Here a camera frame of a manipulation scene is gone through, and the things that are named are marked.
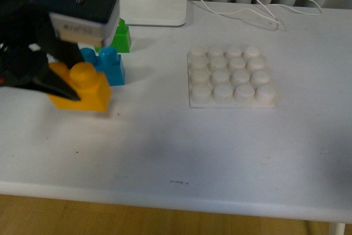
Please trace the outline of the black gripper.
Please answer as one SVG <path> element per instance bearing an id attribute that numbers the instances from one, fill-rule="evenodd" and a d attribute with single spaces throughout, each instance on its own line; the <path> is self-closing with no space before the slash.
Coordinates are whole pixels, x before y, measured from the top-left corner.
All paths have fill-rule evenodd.
<path id="1" fill-rule="evenodd" d="M 84 61 L 76 43 L 56 38 L 47 11 L 31 0 L 1 0 L 1 86 L 80 101 L 77 92 L 49 68 L 48 54 L 69 69 Z"/>

